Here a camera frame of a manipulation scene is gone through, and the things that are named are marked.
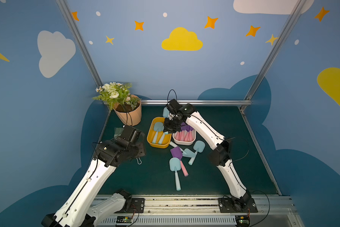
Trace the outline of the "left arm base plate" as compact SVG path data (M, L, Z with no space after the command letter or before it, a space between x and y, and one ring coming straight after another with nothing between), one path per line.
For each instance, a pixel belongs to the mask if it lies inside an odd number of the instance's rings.
M145 199L144 198L132 198L126 199L124 206L121 210L116 211L118 213L143 213L144 212Z

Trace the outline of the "purple pointed shovel pink handle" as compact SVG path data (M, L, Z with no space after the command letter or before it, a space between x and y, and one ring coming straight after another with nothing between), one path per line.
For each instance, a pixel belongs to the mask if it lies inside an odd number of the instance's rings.
M180 141L180 139L181 139L181 132L176 132L174 139Z

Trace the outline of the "white plastic storage box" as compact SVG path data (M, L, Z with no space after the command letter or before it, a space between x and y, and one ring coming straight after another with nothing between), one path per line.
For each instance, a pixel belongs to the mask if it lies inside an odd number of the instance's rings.
M172 134L174 142L178 145L192 145L196 140L196 130L186 123L182 123L180 131Z

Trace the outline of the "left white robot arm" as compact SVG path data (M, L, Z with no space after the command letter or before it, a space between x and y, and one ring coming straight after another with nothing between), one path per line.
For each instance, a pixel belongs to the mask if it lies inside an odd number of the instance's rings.
M44 227L95 227L110 214L135 211L132 195L123 189L91 206L98 192L119 165L145 156L144 133L126 125L117 137L97 144L84 177L69 199L53 214L46 215Z

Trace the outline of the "purple square shovel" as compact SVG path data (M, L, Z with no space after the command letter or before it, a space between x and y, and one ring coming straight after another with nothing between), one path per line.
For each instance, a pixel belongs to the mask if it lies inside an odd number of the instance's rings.
M184 127L184 141L188 141L188 132L189 132L189 127L185 126Z
M184 131L181 131L181 132L179 133L178 140L179 140L179 141L183 141L183 140L184 140Z
M178 158L178 159L180 160L181 170L182 170L184 176L187 177L187 176L188 176L188 172L187 172L187 169L185 168L183 162L181 161L182 158L183 158L183 153L182 153L182 151L180 150L180 148L179 148L179 147L174 147L174 148L172 148L172 149L170 150L170 152L171 152L171 154L172 154L172 156L173 156L174 158Z

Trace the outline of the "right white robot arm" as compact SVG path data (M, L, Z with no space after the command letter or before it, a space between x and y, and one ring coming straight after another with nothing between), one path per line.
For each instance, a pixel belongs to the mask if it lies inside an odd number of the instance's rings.
M169 116L165 118L164 131L175 133L180 131L182 124L191 126L207 142L212 149L210 162L222 173L230 190L231 202L234 210L247 212L256 208L251 193L242 183L234 168L231 158L231 139L225 139L200 115L191 104L181 105L172 99L166 104Z

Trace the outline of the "yellow plastic storage box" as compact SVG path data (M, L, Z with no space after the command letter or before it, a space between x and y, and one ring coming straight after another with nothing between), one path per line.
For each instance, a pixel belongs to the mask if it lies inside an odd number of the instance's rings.
M170 145L172 134L164 134L163 129L157 130L156 123L164 123L164 117L155 117L149 128L147 142L154 148L165 149Z

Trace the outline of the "blue pointed shovel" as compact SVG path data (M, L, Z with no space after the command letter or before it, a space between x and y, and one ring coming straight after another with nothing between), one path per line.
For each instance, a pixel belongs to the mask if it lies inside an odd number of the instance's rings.
M169 134L168 132L164 132L164 133L162 134L162 136L161 136L161 138L160 138L158 144L162 145L162 144L163 144L163 141L164 141L164 139L165 139L165 137L166 137L166 135L168 135L168 134Z

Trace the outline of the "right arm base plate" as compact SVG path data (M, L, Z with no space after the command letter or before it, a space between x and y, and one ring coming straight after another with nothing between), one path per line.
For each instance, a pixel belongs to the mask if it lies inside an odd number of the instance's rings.
M218 206L221 213L258 213L256 203L251 198L245 205L238 205L230 197L218 198Z

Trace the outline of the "blue round shovel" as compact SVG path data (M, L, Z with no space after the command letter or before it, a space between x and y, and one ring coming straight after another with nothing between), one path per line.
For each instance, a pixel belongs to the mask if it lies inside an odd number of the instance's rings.
M170 170L175 174L176 190L181 190L180 180L178 177L178 171L181 170L180 160L178 158L171 158L169 160Z

